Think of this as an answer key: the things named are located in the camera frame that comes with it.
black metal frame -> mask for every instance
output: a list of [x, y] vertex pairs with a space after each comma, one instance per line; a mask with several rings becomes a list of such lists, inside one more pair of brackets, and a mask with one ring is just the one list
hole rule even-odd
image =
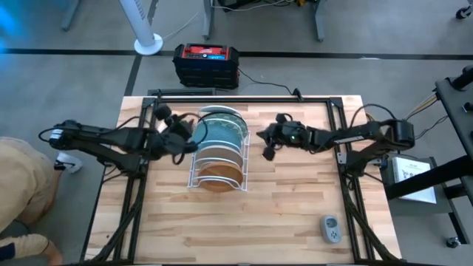
[[[140, 113], [140, 122], [139, 122], [140, 127], [144, 126], [144, 121], [145, 121], [145, 117], [147, 113], [146, 110], [155, 102], [155, 99], [156, 98], [143, 99], [143, 104], [142, 104], [141, 113]], [[271, 98], [271, 97], [268, 97], [268, 98], [252, 98], [252, 97], [249, 97], [249, 98], [220, 98], [220, 97], [173, 98], [173, 97], [164, 97], [164, 98], [161, 98], [161, 101], [164, 103], [299, 103], [299, 99], [297, 97], [284, 97], [284, 98]], [[336, 130], [336, 127], [337, 127], [334, 110], [333, 110], [334, 108], [336, 108], [338, 111], [338, 115], [340, 117], [341, 127], [343, 129], [347, 128], [347, 120], [345, 117], [343, 101], [341, 98], [330, 98], [330, 97], [304, 98], [304, 102], [305, 103], [323, 103], [326, 105], [331, 130]], [[150, 121], [150, 124], [151, 126], [154, 126], [155, 123], [156, 123], [156, 119], [155, 117], [153, 117], [152, 120]], [[349, 143], [345, 143], [345, 148], [348, 151], [352, 150], [352, 147]], [[341, 151], [340, 146], [336, 146], [334, 148], [335, 153], [340, 152], [340, 151]], [[125, 198], [123, 199], [123, 209], [122, 209], [122, 215], [120, 218], [120, 226], [112, 237], [112, 238], [115, 237], [115, 239], [118, 239], [117, 241], [114, 242], [115, 245], [113, 246], [115, 248], [113, 260], [108, 261], [108, 262], [84, 261], [86, 249], [89, 244], [89, 237], [92, 230], [93, 221], [95, 218], [95, 212], [97, 210], [98, 200], [100, 198], [100, 193], [101, 193], [101, 187], [100, 187], [98, 195], [97, 195], [97, 199], [95, 201], [95, 207], [93, 211], [94, 214], [92, 215], [92, 218], [89, 224], [89, 230], [86, 236], [86, 241], [84, 243], [84, 247], [82, 250], [80, 265], [119, 265], [120, 263], [123, 263], [124, 265], [133, 264], [133, 261], [135, 260], [137, 236], [138, 236], [139, 227], [140, 227], [141, 209], [143, 206], [143, 198], [144, 198], [144, 191], [146, 187], [146, 178], [147, 178], [147, 170], [148, 170], [149, 162], [144, 160], [143, 165], [146, 167], [146, 173], [144, 174], [144, 177], [140, 180], [137, 197], [135, 199], [135, 202], [131, 206], [131, 208], [129, 208], [129, 206], [132, 201], [131, 197], [132, 197], [132, 190], [133, 190], [133, 185], [135, 183], [135, 180], [132, 178], [129, 178], [127, 182]], [[403, 261], [375, 260], [372, 243], [369, 240], [368, 236], [365, 234], [365, 232], [363, 232], [363, 237], [364, 237], [364, 244], [365, 244], [365, 248], [367, 252], [367, 259], [361, 258], [360, 249], [358, 246], [358, 240], [356, 236], [355, 223], [353, 221], [353, 215], [348, 210], [348, 207], [347, 207], [349, 205], [349, 202], [351, 202], [351, 199], [349, 199], [350, 195], [346, 193], [348, 189], [346, 186], [347, 180], [344, 176], [342, 167], [338, 161], [337, 161], [337, 166], [338, 166], [338, 176], [341, 182], [345, 215], [347, 219], [348, 235], [350, 237], [350, 244], [351, 244], [354, 264], [380, 265], [380, 266], [381, 265], [403, 265], [403, 266], [418, 265], [418, 266], [421, 266], [421, 264], [413, 264], [413, 263], [408, 263], [408, 262], [403, 262]], [[363, 197], [361, 194], [361, 187], [360, 187], [358, 179], [354, 179], [353, 182], [354, 182], [353, 184], [354, 194], [356, 198], [356, 207], [359, 212], [358, 216], [360, 216], [362, 219], [366, 221], [367, 216], [366, 216], [366, 211], [364, 208]], [[122, 259], [121, 250], [123, 247], [123, 234], [125, 233], [126, 228], [129, 226], [132, 220], [133, 220], [133, 226], [132, 226], [132, 232], [131, 232], [132, 237], [129, 243], [129, 252], [127, 254], [126, 259]]]

wooden plate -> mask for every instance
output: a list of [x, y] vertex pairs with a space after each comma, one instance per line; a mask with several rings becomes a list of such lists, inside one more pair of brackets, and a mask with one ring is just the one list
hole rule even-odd
[[232, 162], [237, 163], [240, 168], [243, 167], [242, 155], [238, 151], [235, 151], [232, 148], [228, 148], [227, 146], [215, 145], [205, 147], [204, 149], [198, 151], [195, 160], [209, 157], [230, 160]]
[[[205, 164], [199, 171], [199, 177], [203, 176], [219, 176], [227, 177], [237, 181], [240, 185], [243, 182], [243, 172], [238, 166], [233, 163], [227, 162], [215, 162]], [[232, 191], [234, 188], [224, 182], [220, 181], [205, 181], [200, 183], [201, 188], [205, 188], [209, 191], [222, 193]]]

person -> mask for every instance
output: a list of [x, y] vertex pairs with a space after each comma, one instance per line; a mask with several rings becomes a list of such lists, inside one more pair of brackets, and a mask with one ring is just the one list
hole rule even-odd
[[[13, 220], [37, 222], [54, 203], [63, 171], [75, 173], [82, 162], [63, 152], [53, 163], [23, 140], [0, 137], [0, 232]], [[0, 239], [0, 262], [45, 255], [48, 265], [61, 265], [62, 255], [45, 236], [29, 233]]]

remote control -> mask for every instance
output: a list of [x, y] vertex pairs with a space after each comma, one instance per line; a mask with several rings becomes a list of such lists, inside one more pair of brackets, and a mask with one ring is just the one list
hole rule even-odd
[[320, 229], [326, 242], [338, 243], [341, 241], [340, 227], [334, 216], [323, 216], [320, 219]]

khaki pants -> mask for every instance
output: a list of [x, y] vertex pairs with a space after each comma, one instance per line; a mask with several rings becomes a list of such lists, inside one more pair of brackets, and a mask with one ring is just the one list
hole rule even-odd
[[23, 140], [17, 140], [11, 137], [0, 137], [2, 144], [8, 145], [25, 155], [35, 167], [36, 190], [33, 197], [28, 202], [27, 207], [18, 216], [18, 220], [31, 224], [41, 218], [45, 211], [51, 206], [54, 200], [53, 182], [59, 175], [54, 175], [54, 164], [44, 154], [36, 151], [30, 144]]

